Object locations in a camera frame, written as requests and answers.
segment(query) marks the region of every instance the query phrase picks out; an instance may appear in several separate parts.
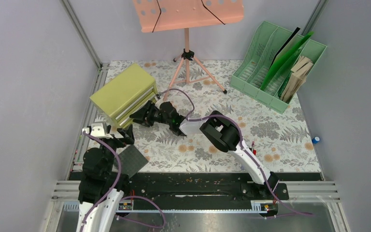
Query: pink music stand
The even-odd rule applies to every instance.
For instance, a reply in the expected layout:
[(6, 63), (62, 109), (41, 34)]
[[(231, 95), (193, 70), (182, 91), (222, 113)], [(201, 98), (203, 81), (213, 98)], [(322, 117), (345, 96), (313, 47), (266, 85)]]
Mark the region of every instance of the pink music stand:
[[(194, 52), (190, 51), (189, 28), (241, 21), (244, 17), (243, 0), (133, 0), (133, 3), (140, 19), (142, 32), (184, 29), (184, 52), (174, 58), (174, 61), (180, 58), (181, 61), (169, 88), (173, 84), (181, 82), (188, 84), (211, 78), (225, 94), (227, 93), (224, 87), (194, 55)], [(190, 81), (190, 61), (193, 59), (208, 74), (207, 77)], [(175, 80), (184, 62), (186, 63), (186, 78), (176, 82)], [(167, 100), (167, 95), (168, 92), (164, 95), (164, 101)]]

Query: music stand tripod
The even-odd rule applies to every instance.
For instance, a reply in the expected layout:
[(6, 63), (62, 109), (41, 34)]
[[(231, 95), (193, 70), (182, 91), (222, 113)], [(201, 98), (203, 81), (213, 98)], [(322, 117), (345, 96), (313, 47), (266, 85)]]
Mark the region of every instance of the music stand tripod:
[[(206, 67), (201, 63), (201, 61), (194, 55), (194, 52), (190, 50), (190, 40), (189, 40), (189, 28), (184, 29), (184, 39), (185, 39), (185, 48), (183, 50), (183, 53), (177, 56), (173, 59), (174, 62), (176, 62), (178, 59), (180, 59), (180, 63), (178, 64), (177, 70), (174, 73), (174, 76), (169, 84), (168, 89), (170, 89), (174, 84), (185, 82), (186, 84), (194, 83), (197, 81), (202, 81), (208, 78), (211, 78), (217, 85), (220, 87), (220, 89), (223, 91), (224, 94), (227, 93), (227, 90), (224, 89), (224, 87), (217, 81), (217, 79), (207, 70)], [(208, 76), (190, 81), (190, 61), (194, 61), (201, 66), (201, 68), (208, 74)], [(178, 73), (180, 72), (180, 69), (185, 63), (185, 80), (182, 81), (175, 81), (177, 79)], [(169, 92), (166, 92), (164, 95), (163, 101), (167, 100)]]

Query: metal frame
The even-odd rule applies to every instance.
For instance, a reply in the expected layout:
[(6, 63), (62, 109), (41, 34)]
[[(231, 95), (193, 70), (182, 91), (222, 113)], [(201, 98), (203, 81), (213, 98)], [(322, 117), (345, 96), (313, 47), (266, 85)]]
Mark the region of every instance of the metal frame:
[(308, 34), (315, 27), (315, 24), (318, 21), (320, 15), (322, 14), (323, 10), (325, 9), (328, 1), (329, 0), (319, 0), (302, 31), (302, 35)]
[[(110, 63), (103, 63), (99, 74), (97, 75), (95, 81), (93, 82), (93, 87), (92, 87), (92, 90), (90, 92), (90, 95), (92, 95), (93, 93), (98, 91), (104, 85), (104, 83), (106, 81), (107, 72), (109, 70), (109, 67), (110, 67)], [(92, 101), (90, 99), (87, 100), (87, 106), (86, 106), (86, 110), (85, 110), (85, 118), (83, 119), (80, 128), (84, 128), (84, 127), (90, 125), (92, 122), (94, 122), (95, 117), (96, 117), (96, 113), (97, 113), (97, 109), (94, 106), (94, 104), (92, 103)], [(87, 137), (81, 137), (81, 132), (80, 131), (78, 131), (76, 137), (77, 137), (76, 138), (76, 143), (75, 143), (75, 146), (74, 146), (75, 149), (73, 150), (74, 153), (71, 155), (71, 160), (70, 160), (69, 165), (67, 167), (68, 169), (66, 170), (67, 174), (66, 174), (65, 180), (67, 180), (69, 178), (70, 171), (74, 169), (75, 163), (76, 162), (78, 163), (79, 157), (84, 154), (84, 152), (86, 151), (86, 148), (89, 144), (89, 139)]]
[[(107, 71), (109, 69), (109, 63), (102, 63), (96, 54), (93, 45), (88, 39), (79, 19), (76, 16), (69, 0), (60, 0), (65, 8), (68, 16), (71, 19), (77, 33), (82, 39), (89, 55), (91, 56), (95, 65), (99, 68), (99, 75), (93, 83), (92, 92), (94, 93), (99, 90), (105, 83)], [(328, 0), (319, 0), (314, 11), (312, 12), (302, 35), (307, 34), (315, 26), (319, 16), (324, 10)], [(82, 122), (82, 126), (87, 126), (94, 122), (96, 117), (97, 109), (91, 101), (88, 101), (86, 107), (85, 118)], [(75, 153), (72, 155), (72, 159), (68, 166), (66, 179), (69, 178), (70, 170), (74, 168), (74, 163), (79, 163), (79, 157), (85, 152), (85, 148), (88, 146), (89, 140), (87, 138), (81, 138), (80, 133), (75, 144)], [(335, 231), (337, 232), (350, 232), (349, 224), (345, 218), (342, 203), (338, 192), (336, 190), (335, 183), (332, 181), (282, 181), (285, 183), (290, 195), (290, 200), (287, 202), (295, 203), (320, 203), (324, 202), (332, 218)], [(59, 224), (60, 216), (64, 207), (68, 205), (75, 204), (77, 202), (77, 196), (79, 193), (78, 186), (80, 181), (58, 181), (56, 188), (54, 190), (52, 200), (50, 201), (48, 208), (45, 212), (44, 221), (42, 224), (41, 231), (44, 232), (56, 232), (57, 226)]]
[(63, 7), (65, 8), (66, 13), (68, 14), (71, 22), (73, 23), (74, 27), (76, 28), (77, 33), (79, 34), (80, 38), (82, 39), (83, 44), (85, 45), (90, 57), (92, 58), (93, 62), (97, 66), (98, 69), (102, 67), (102, 62), (99, 59), (93, 45), (90, 43), (89, 38), (86, 35), (85, 30), (82, 27), (82, 24), (79, 22), (76, 13), (73, 10), (69, 0), (60, 0)]
[[(285, 183), (290, 195), (288, 203), (324, 203), (330, 213), (336, 232), (350, 232), (349, 225), (343, 213), (340, 197), (333, 181), (282, 181)], [(60, 214), (65, 209), (75, 209), (79, 194), (80, 181), (58, 181), (53, 192), (47, 216), (45, 232), (55, 232)], [(267, 203), (269, 201), (252, 201), (252, 204)], [(169, 213), (250, 213), (248, 210), (170, 210)]]

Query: green file organizer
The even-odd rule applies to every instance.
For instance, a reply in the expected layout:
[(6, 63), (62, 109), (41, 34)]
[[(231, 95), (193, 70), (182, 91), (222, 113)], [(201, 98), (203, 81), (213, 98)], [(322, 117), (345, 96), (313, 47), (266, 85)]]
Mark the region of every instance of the green file organizer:
[[(236, 70), (231, 77), (230, 85), (250, 96), (251, 98), (261, 102), (269, 108), (282, 114), (289, 103), (285, 103), (278, 98), (278, 90), (284, 82), (285, 78), (291, 75), (290, 69), (296, 63), (299, 56), (306, 56), (312, 60), (315, 67), (317, 61), (326, 49), (326, 45), (313, 40), (308, 40), (303, 46), (300, 53), (294, 54), (280, 68), (275, 77), (263, 91), (259, 88), (264, 81), (265, 76), (271, 66), (272, 60), (278, 50), (284, 45), (285, 41), (292, 34), (291, 31), (279, 27), (275, 24), (264, 21), (255, 31), (255, 35), (248, 48), (242, 65)], [(294, 44), (299, 42), (303, 36), (296, 35)]]

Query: green folder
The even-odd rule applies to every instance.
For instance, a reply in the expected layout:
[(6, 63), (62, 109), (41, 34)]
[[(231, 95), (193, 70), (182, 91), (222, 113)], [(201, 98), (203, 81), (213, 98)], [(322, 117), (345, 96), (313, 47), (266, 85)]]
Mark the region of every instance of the green folder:
[(296, 60), (294, 56), (299, 56), (300, 52), (297, 52), (299, 48), (313, 35), (313, 31), (309, 32), (306, 36), (304, 36), (297, 44), (295, 44), (289, 51), (281, 56), (278, 60), (276, 60), (273, 65), (270, 67), (270, 70), (267, 73), (267, 76), (262, 82), (262, 85), (259, 89), (264, 91), (270, 81), (275, 77), (275, 74), (280, 70), (280, 68), (288, 61), (288, 60)]

